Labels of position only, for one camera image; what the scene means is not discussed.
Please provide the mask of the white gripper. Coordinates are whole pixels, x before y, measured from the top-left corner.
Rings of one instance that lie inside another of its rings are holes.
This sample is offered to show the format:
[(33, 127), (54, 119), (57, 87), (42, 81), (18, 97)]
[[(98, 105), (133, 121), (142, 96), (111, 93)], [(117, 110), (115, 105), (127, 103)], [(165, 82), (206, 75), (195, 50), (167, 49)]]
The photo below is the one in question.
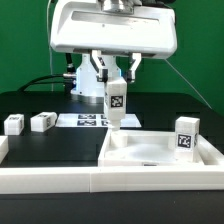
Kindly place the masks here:
[(88, 53), (98, 82), (108, 69), (101, 53), (127, 56), (126, 81), (135, 82), (142, 56), (166, 59), (177, 49), (175, 13), (169, 8), (133, 6), (131, 14), (103, 11), (99, 0), (58, 0), (52, 21), (51, 47), (57, 52)]

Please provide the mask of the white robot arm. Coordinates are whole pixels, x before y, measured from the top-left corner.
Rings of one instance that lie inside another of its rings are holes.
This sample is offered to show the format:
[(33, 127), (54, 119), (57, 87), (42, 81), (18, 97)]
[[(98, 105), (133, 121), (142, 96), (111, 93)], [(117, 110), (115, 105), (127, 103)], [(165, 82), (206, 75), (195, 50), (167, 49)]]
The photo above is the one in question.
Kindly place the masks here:
[(176, 0), (58, 0), (50, 34), (50, 47), (82, 56), (73, 76), (74, 98), (103, 101), (104, 82), (123, 75), (135, 81), (143, 58), (167, 59), (177, 49)]

